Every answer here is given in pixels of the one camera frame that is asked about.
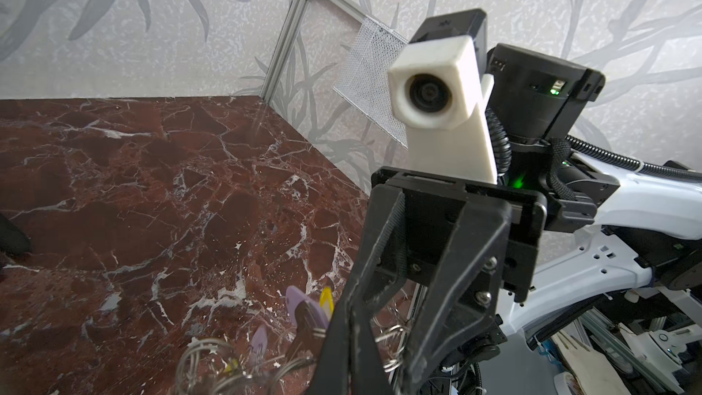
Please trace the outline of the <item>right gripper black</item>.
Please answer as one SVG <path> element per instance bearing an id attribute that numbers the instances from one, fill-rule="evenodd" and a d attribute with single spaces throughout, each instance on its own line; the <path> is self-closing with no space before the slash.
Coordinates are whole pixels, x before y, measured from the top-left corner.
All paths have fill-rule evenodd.
<path id="1" fill-rule="evenodd" d="M 502 265 L 505 248 L 502 287 L 515 302 L 526 301 L 547 201 L 528 189 L 389 166 L 377 170 L 371 183 L 342 302 L 350 318 L 371 317 L 404 287 L 406 195 L 409 263 L 420 266 L 420 272 L 409 269 L 409 277 L 423 285 L 433 278 L 403 355 L 400 393 L 414 394 L 448 354 L 491 325 L 494 302 L 460 299 L 491 259 Z"/>

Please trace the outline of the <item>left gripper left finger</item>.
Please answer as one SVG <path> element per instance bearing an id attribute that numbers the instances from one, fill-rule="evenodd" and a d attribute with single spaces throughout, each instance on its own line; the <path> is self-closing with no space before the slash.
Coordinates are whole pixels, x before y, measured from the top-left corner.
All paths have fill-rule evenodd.
<path id="1" fill-rule="evenodd" d="M 343 395 L 349 386 L 349 303 L 336 306 L 307 395 Z"/>

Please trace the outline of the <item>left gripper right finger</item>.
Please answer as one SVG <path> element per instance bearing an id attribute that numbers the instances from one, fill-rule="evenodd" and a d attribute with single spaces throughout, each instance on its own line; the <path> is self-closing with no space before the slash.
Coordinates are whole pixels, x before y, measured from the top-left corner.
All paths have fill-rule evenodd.
<path id="1" fill-rule="evenodd" d="M 351 310 L 351 387 L 356 395 L 392 395 L 380 351 L 363 306 Z"/>

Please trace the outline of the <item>key with purple tag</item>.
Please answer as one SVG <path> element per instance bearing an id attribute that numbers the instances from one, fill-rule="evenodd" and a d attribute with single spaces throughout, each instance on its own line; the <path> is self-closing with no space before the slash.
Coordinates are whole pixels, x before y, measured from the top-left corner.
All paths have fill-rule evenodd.
<path id="1" fill-rule="evenodd" d="M 327 330 L 329 317 L 325 311 L 314 299 L 296 286 L 291 285 L 287 287 L 285 303 L 294 327 L 299 327 L 301 323 L 304 323 L 315 329 Z"/>

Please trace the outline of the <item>large metal key ring plate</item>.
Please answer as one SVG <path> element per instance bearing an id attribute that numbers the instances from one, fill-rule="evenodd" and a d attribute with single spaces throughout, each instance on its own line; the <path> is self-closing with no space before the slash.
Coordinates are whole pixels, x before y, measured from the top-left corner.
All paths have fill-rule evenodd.
<path id="1" fill-rule="evenodd" d="M 243 353 L 225 338 L 193 338 L 177 363 L 175 393 L 274 394 L 286 377 L 316 365 L 326 336 L 327 330 L 292 324 L 285 336 L 289 344 L 271 352 L 267 327 L 261 326 Z"/>

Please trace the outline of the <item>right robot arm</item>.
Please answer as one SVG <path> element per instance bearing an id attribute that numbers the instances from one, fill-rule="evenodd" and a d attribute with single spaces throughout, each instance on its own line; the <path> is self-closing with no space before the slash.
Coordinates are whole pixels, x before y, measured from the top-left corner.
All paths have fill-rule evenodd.
<path id="1" fill-rule="evenodd" d="M 569 136 L 599 71 L 463 36 L 407 45 L 388 75 L 411 165 L 373 176 L 311 391 L 415 394 L 607 294 L 700 283 L 700 173 Z"/>

